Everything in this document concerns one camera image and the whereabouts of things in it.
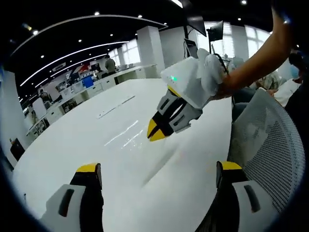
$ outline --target office chair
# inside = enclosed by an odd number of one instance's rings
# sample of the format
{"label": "office chair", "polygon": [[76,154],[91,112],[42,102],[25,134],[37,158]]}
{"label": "office chair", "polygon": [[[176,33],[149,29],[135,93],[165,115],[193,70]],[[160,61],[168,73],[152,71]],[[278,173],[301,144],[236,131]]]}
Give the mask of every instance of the office chair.
{"label": "office chair", "polygon": [[302,180],[305,154],[293,121],[267,92],[259,89],[234,122],[228,160],[239,164],[283,211]]}

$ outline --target ceiling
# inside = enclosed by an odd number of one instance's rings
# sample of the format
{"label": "ceiling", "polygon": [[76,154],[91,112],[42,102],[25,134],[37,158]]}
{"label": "ceiling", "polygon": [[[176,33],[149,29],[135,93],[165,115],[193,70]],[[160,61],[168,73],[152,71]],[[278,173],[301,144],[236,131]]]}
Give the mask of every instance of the ceiling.
{"label": "ceiling", "polygon": [[[201,12],[205,21],[228,21],[234,25],[243,24],[271,30],[272,18],[269,0],[247,0],[243,6],[240,0],[190,0],[193,6]],[[184,24],[184,12],[170,0],[114,0],[99,1],[86,4],[77,2],[26,2],[8,4],[7,10],[1,13],[4,22],[0,36],[0,59],[5,69],[15,73],[16,85],[20,96],[35,92],[35,85],[50,77],[50,70],[66,62],[67,66],[90,57],[108,53],[108,49],[120,47],[121,44],[102,46],[74,54],[54,63],[34,75],[22,87],[24,82],[37,70],[50,62],[72,52],[96,46],[99,44],[128,41],[135,38],[137,30],[145,26],[156,26],[163,29],[163,25],[131,18],[93,17],[66,22],[54,26],[33,36],[31,31],[22,27],[27,23],[33,29],[41,31],[51,25],[65,20],[100,15],[127,15],[149,19],[158,23],[167,23],[169,28]],[[17,49],[24,41],[32,37],[27,43]]]}

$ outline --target window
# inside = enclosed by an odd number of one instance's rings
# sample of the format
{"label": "window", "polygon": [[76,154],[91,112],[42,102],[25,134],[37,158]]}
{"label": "window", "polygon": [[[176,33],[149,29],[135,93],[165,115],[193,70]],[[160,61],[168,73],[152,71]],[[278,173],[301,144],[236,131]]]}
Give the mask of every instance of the window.
{"label": "window", "polygon": [[140,53],[136,39],[125,43],[122,46],[122,52],[124,54],[126,64],[134,64],[140,62]]}
{"label": "window", "polygon": [[252,57],[258,49],[260,49],[264,42],[269,38],[270,34],[267,31],[260,30],[253,27],[245,26],[247,34],[247,42],[249,49],[249,58]]}
{"label": "window", "polygon": [[116,66],[120,66],[120,60],[119,60],[117,48],[109,52],[108,55],[110,55],[111,59],[115,61]]}
{"label": "window", "polygon": [[[214,26],[216,22],[205,22],[205,29],[209,29]],[[201,33],[197,32],[197,43],[199,48],[204,48],[209,51],[208,37],[203,36]],[[223,26],[223,39],[211,42],[216,53],[220,56],[227,54],[229,58],[233,58],[234,54],[234,44],[232,38],[232,28],[229,23],[224,23]]]}

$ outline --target white chair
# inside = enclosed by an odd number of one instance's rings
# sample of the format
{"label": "white chair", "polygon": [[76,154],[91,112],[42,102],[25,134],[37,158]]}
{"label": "white chair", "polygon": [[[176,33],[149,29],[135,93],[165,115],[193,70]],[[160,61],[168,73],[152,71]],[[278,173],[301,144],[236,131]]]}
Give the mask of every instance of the white chair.
{"label": "white chair", "polygon": [[229,161],[271,196],[281,212],[298,188],[305,154],[298,131],[282,106],[258,90],[232,126]]}

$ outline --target office desk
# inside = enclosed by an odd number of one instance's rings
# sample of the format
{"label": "office desk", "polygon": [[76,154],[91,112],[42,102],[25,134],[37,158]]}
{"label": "office desk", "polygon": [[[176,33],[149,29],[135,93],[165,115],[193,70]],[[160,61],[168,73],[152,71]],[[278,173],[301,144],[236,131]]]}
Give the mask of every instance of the office desk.
{"label": "office desk", "polygon": [[80,166],[99,162],[105,232],[193,232],[216,194],[216,162],[227,158],[232,104],[212,101],[190,128],[150,143],[148,123],[166,90],[161,79],[126,81],[39,136],[13,173],[34,216]]}

